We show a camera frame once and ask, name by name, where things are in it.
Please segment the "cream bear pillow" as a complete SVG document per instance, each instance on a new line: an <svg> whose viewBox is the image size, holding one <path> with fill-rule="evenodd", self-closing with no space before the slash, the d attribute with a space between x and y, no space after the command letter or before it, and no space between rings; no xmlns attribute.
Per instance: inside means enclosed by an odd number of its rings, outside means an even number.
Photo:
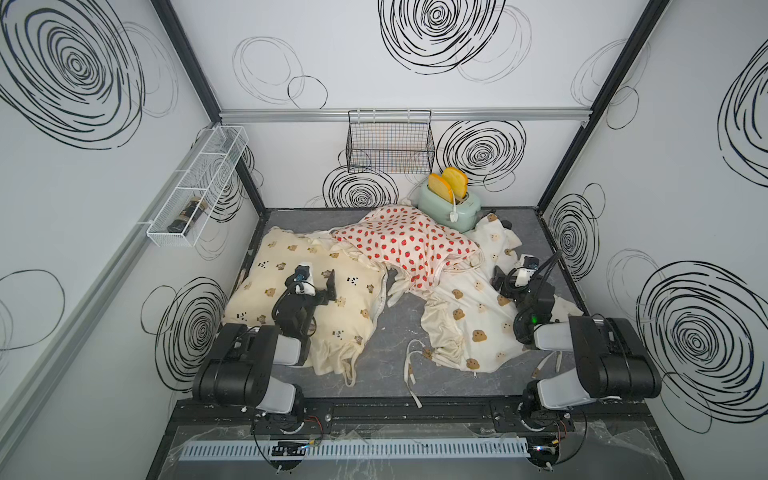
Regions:
<svg viewBox="0 0 768 480"><path fill-rule="evenodd" d="M278 227L263 238L249 274L229 300L222 321L249 327L272 325L272 309L286 291L316 299L334 295L317 307L310 322L309 358L316 375L339 374L356 383L356 364L372 337L386 300L384 268L363 258L328 232L297 234Z"/></svg>

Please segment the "strawberry print pillow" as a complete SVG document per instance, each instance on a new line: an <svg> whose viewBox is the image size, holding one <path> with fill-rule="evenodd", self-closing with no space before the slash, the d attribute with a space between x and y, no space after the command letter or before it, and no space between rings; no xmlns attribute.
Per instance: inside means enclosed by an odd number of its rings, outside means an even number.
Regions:
<svg viewBox="0 0 768 480"><path fill-rule="evenodd" d="M421 210L386 205L357 223L331 231L366 259L403 274L413 293L427 293L446 269L469 266L479 246L462 233L443 226Z"/></svg>

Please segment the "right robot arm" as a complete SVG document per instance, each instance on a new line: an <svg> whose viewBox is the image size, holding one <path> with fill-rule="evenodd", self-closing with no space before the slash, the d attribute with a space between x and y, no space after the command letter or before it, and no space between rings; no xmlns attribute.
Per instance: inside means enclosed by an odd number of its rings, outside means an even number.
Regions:
<svg viewBox="0 0 768 480"><path fill-rule="evenodd" d="M570 352L575 367L555 377L533 380L522 394L519 411L531 417L542 411L565 411L603 399L640 401L656 398L662 376L638 334L625 318L553 313L555 289L549 276L560 255L542 262L527 257L521 267L493 269L490 283L503 300L517 308L512 332L525 347Z"/></svg>

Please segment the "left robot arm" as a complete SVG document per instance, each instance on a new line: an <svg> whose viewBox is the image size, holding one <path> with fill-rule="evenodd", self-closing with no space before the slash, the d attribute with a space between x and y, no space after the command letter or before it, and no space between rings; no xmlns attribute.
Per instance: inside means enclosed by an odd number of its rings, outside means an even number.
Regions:
<svg viewBox="0 0 768 480"><path fill-rule="evenodd" d="M221 327L195 375L192 398L303 419L301 388L274 378L272 368L304 365L317 330L315 311L336 299L334 271L327 275L325 287L318 288L311 283L309 265L296 267L272 308L271 325L227 323Z"/></svg>

